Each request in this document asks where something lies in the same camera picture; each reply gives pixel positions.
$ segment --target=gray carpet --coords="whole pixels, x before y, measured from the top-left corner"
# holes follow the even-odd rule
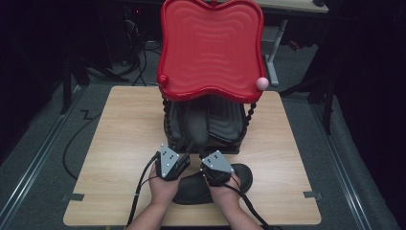
[[[275,59],[280,86],[270,87],[269,90],[282,91],[299,83],[316,50],[317,47],[310,47],[294,52],[289,47],[281,46]],[[157,54],[147,52],[147,68],[143,74],[146,82],[154,83],[158,58]],[[116,66],[115,71],[119,72],[122,68]],[[135,80],[138,73],[136,70],[128,76],[131,78],[128,84]],[[50,148],[45,164],[13,216],[8,229],[105,229],[71,228],[63,224],[62,219],[68,203],[63,201],[62,197],[72,193],[75,180],[64,170],[62,158],[66,146],[74,135],[90,121],[85,119],[83,110],[88,111],[87,118],[95,118],[100,114],[109,90],[115,84],[117,83],[109,79],[92,77],[91,84],[80,91],[83,92],[82,96],[66,118],[64,126]],[[317,200],[322,222],[315,226],[282,226],[282,229],[358,229],[343,192],[339,174],[335,171],[329,153],[330,146],[312,107],[307,104],[304,96],[305,94],[298,93],[283,98],[282,101],[313,191],[323,196]],[[33,119],[19,145],[1,166],[0,207],[6,205],[22,175],[29,168],[53,124],[59,119],[60,109],[61,87],[56,90],[53,100]],[[97,123],[98,119],[86,126],[66,151],[66,164],[74,175],[79,174]],[[337,102],[334,103],[331,131],[331,139],[343,160],[354,189],[359,194],[371,229],[398,229],[351,141]]]

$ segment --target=desk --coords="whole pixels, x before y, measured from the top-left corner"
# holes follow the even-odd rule
[[[160,144],[167,142],[163,122],[158,88],[112,88],[75,186],[74,194],[84,198],[69,202],[65,224],[126,225],[141,173]],[[243,163],[252,170],[254,182],[247,195],[269,224],[321,221],[315,199],[304,196],[311,187],[277,92],[263,92],[239,154],[226,157],[231,163]],[[197,154],[192,155],[191,161],[185,175],[199,169]],[[149,200],[146,183],[136,215]],[[243,200],[240,202],[249,213]],[[216,226],[227,222],[213,204],[172,203],[163,225]]]
[[[311,13],[327,13],[328,7],[322,6],[317,7],[312,3],[311,0],[256,0],[256,2],[263,9],[276,9],[285,11],[296,11],[296,12],[311,12]],[[270,54],[265,56],[266,67],[268,70],[268,75],[271,80],[272,86],[278,86],[278,76],[275,71],[274,58],[278,51],[278,47],[281,43],[284,29],[286,27],[287,20],[284,19],[281,25],[275,30],[270,31],[269,28],[265,28],[263,34],[263,41],[272,42],[273,46],[271,48]]]

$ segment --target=red wavy board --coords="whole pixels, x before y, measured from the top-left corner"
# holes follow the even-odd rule
[[[265,76],[263,16],[255,2],[167,0],[161,20],[164,44],[157,81],[165,98],[186,101],[217,94],[245,104],[259,99],[257,80]]]

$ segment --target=black cable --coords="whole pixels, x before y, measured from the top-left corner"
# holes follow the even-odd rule
[[[143,187],[143,185],[144,185],[145,183],[147,183],[149,180],[155,179],[155,178],[158,178],[158,175],[152,176],[151,178],[148,178],[148,179],[144,180],[144,182],[141,184],[141,187]]]
[[[146,51],[155,51],[155,50],[161,48],[161,44],[162,44],[161,41],[148,41],[148,42],[146,42],[146,43],[152,43],[152,42],[157,42],[157,43],[158,43],[158,46],[157,46],[157,47],[154,47],[154,48],[150,48],[150,49],[145,49]]]
[[[159,156],[159,151],[157,151],[152,158],[149,160],[149,162],[147,163],[146,167],[143,170],[143,173],[141,174],[140,180],[138,182],[138,186],[137,189],[135,190],[135,195],[134,195],[134,199],[132,200],[132,206],[131,206],[131,212],[129,213],[129,217],[128,217],[128,222],[127,222],[127,226],[132,222],[132,219],[134,218],[134,214],[135,214],[135,209],[137,207],[137,203],[138,203],[138,197],[140,196],[140,192],[141,192],[141,187],[143,186],[143,179],[144,176],[146,175],[147,169],[149,168],[149,166],[155,161],[156,158],[158,158]]]
[[[122,77],[124,75],[130,74],[132,72],[134,72],[138,67],[140,67],[140,59],[137,58],[134,63],[131,64],[131,66],[126,69],[123,70],[121,73],[117,73],[115,74],[117,77]],[[106,75],[98,75],[97,73],[91,71],[90,69],[87,69],[87,73],[91,76],[97,77],[97,78],[107,78]]]
[[[259,220],[259,222],[263,225],[263,227],[266,230],[271,230],[271,226],[268,225],[268,223],[266,223],[266,221],[257,213],[257,211],[254,209],[253,204],[251,203],[251,201],[248,199],[247,195],[245,195],[244,193],[242,193],[240,190],[228,185],[228,184],[223,184],[224,187],[233,190],[234,192],[236,192],[239,196],[242,197],[242,199],[244,200],[245,204],[247,205],[248,209],[251,211],[251,213],[254,215],[254,217],[257,218],[257,220]]]
[[[150,52],[155,53],[157,55],[161,55],[161,53],[159,53],[158,51],[154,51],[154,50],[146,50],[146,51],[150,51]]]
[[[75,135],[71,138],[71,140],[69,140],[68,144],[65,147],[65,150],[63,152],[63,156],[62,156],[62,164],[63,164],[63,168],[65,169],[65,171],[75,180],[78,180],[78,177],[75,176],[69,169],[68,166],[66,165],[66,153],[69,149],[69,147],[71,146],[72,142],[75,140],[75,138],[80,134],[80,132],[82,130],[84,130],[90,123],[92,123],[93,121],[95,121],[97,118],[99,118],[102,114],[98,114],[96,117],[92,118],[91,120],[89,120],[86,124],[84,124],[84,126],[82,126],[76,133]]]
[[[140,74],[137,76],[137,78],[135,79],[135,81],[132,83],[131,86],[134,86],[137,83],[139,78],[141,78],[141,81],[143,81],[144,86],[147,86],[147,84],[143,78],[144,71],[146,71],[146,68],[147,68],[147,54],[146,54],[146,50],[144,50],[144,49],[143,49],[143,54],[144,54],[144,61],[145,61],[143,70],[140,69]]]
[[[239,189],[241,189],[241,187],[239,186],[239,184],[238,184],[238,182],[237,182],[237,180],[235,179],[235,178],[233,178],[232,176],[231,176],[231,178],[236,182],[236,184],[237,184],[237,186],[238,186],[238,188]]]
[[[98,65],[97,63],[95,63],[85,57],[82,57],[78,54],[76,54],[75,56],[79,61],[84,63],[84,65],[93,67],[94,69],[96,69],[97,71],[101,72],[102,74],[106,75],[107,77],[109,77],[110,79],[112,79],[114,81],[129,81],[128,79],[123,79],[122,77],[117,76],[113,72],[105,69],[104,67]]]

